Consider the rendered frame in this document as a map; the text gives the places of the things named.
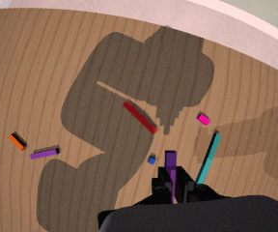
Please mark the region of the purple rod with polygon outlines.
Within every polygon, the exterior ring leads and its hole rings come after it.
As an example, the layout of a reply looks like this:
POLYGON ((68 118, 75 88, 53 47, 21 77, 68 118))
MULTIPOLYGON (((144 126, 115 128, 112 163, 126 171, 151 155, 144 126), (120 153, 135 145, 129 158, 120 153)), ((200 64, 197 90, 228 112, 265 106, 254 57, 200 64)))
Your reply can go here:
POLYGON ((165 151, 164 168, 166 168, 169 176, 173 180, 173 199, 172 199, 173 204, 175 198, 176 167, 177 167, 177 152, 175 150, 165 151))
POLYGON ((42 152, 31 154, 30 158, 31 158, 31 160, 33 160, 33 159, 54 156, 54 155, 58 155, 58 154, 60 154, 59 148, 56 148, 56 149, 52 149, 52 150, 47 150, 47 151, 42 151, 42 152))

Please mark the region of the small magenta block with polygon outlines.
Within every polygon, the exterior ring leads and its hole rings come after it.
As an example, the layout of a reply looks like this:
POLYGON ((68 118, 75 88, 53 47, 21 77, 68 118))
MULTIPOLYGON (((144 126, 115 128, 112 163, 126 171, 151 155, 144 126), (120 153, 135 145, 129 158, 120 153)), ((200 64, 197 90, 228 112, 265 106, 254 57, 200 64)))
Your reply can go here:
POLYGON ((209 123, 209 119, 207 117, 205 117, 203 114, 199 114, 196 119, 198 119, 201 123, 203 123, 206 126, 209 123))

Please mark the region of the turquoise rod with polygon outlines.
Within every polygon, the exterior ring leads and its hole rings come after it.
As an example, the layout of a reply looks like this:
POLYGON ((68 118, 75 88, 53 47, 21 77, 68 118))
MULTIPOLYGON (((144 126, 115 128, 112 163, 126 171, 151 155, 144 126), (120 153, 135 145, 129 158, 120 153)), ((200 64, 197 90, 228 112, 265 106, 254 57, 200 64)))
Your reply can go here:
POLYGON ((207 175, 208 170, 209 170, 209 166, 211 164, 211 161, 212 161, 213 156, 215 154, 216 148, 218 146, 220 137, 221 137, 221 135, 218 134, 218 133, 213 134, 212 140, 211 140, 211 142, 209 144, 209 147, 208 147, 207 154, 205 156, 205 159, 203 161, 203 164, 201 166, 199 174, 196 178, 196 181, 195 181, 196 184, 202 184, 203 181, 205 180, 206 175, 207 175))

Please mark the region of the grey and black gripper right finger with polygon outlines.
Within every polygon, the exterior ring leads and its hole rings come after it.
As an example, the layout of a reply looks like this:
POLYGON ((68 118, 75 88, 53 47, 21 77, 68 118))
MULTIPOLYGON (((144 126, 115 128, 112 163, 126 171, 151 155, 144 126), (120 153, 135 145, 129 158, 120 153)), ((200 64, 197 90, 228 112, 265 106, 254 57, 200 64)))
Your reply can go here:
POLYGON ((219 195, 208 185, 194 184, 194 180, 188 175, 188 173, 181 166, 177 166, 175 198, 178 203, 187 203, 232 197, 219 195))

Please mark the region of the red rod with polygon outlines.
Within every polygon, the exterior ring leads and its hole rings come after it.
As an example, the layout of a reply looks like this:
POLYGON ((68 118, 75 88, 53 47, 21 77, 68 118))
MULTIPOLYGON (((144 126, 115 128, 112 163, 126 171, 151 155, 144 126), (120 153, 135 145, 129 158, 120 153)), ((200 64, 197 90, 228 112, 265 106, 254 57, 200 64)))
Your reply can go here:
POLYGON ((151 125, 128 101, 126 101, 123 106, 152 134, 157 131, 157 129, 151 125))

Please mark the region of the small blue cube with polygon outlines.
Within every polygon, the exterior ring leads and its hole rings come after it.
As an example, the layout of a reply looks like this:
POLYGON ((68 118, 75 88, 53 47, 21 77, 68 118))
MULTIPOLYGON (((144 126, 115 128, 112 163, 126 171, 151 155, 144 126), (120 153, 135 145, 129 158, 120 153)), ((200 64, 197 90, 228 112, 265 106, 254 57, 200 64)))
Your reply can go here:
POLYGON ((148 163, 150 163, 150 164, 154 164, 154 162, 156 161, 156 159, 155 158, 153 158, 153 157, 149 157, 149 159, 148 159, 148 163))

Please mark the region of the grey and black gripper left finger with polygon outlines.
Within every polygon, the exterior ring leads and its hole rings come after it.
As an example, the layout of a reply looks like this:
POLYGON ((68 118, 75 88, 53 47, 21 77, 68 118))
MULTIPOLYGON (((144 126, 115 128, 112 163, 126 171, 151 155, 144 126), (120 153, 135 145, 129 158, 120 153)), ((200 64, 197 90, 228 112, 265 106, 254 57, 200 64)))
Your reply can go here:
MULTIPOLYGON (((157 178, 152 178, 152 195, 134 205, 173 204, 173 181, 166 168, 158 166, 157 178), (172 198, 171 198, 172 197, 172 198)), ((132 206, 134 206, 132 205, 132 206)), ((98 232, 107 216, 115 210, 103 211, 97 215, 98 232)))

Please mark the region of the orange rod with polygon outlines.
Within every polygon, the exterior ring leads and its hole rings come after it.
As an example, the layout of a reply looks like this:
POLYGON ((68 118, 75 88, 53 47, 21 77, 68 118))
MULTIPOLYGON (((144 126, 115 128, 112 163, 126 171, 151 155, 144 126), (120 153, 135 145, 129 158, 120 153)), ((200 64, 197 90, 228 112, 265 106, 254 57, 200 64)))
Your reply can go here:
POLYGON ((21 151, 25 150, 26 145, 14 133, 11 133, 9 138, 21 151))

